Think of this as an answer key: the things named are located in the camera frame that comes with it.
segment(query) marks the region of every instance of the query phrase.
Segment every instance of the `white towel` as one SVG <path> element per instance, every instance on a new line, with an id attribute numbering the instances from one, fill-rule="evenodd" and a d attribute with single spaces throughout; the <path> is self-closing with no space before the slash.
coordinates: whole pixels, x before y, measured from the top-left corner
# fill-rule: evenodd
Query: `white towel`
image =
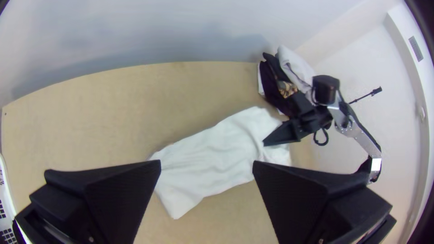
<path id="1" fill-rule="evenodd" d="M 179 219 L 204 197 L 253 180 L 254 160 L 289 166 L 288 145 L 262 142 L 280 125 L 265 108 L 253 107 L 152 155 L 149 160 L 161 160 L 155 192 L 169 215 Z"/>

